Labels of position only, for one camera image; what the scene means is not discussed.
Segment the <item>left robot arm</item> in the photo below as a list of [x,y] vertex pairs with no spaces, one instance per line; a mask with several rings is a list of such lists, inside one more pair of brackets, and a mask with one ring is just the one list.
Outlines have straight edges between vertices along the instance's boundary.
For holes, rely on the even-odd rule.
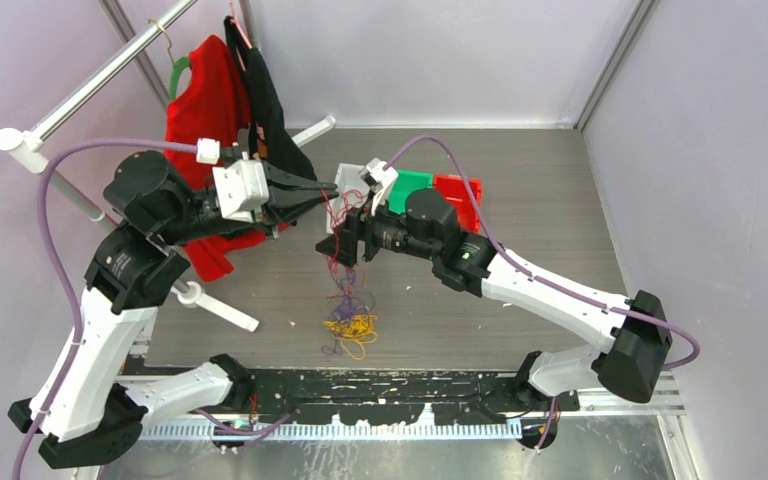
[[268,233],[338,194],[333,183],[245,158],[225,159],[215,176],[196,191],[163,153],[146,150],[123,160],[105,188],[122,221],[96,249],[83,292],[70,298],[72,334],[55,370],[8,411],[21,432],[42,435],[39,454],[50,468],[106,465],[157,424],[204,407],[237,413],[250,406],[253,380],[226,354],[142,388],[117,381],[132,343],[190,266],[181,246]]

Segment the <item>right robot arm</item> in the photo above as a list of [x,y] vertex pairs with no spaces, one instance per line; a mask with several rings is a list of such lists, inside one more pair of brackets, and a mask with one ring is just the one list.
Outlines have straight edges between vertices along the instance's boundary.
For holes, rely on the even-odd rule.
[[529,266],[489,237],[462,228],[455,207],[433,188],[411,193],[402,214],[369,202],[350,209],[315,249],[347,268],[381,250],[428,260],[444,286],[509,303],[583,339],[583,347],[526,356],[511,394],[527,410],[540,410],[564,392],[597,387],[647,403],[672,345],[656,296],[640,291],[627,299]]

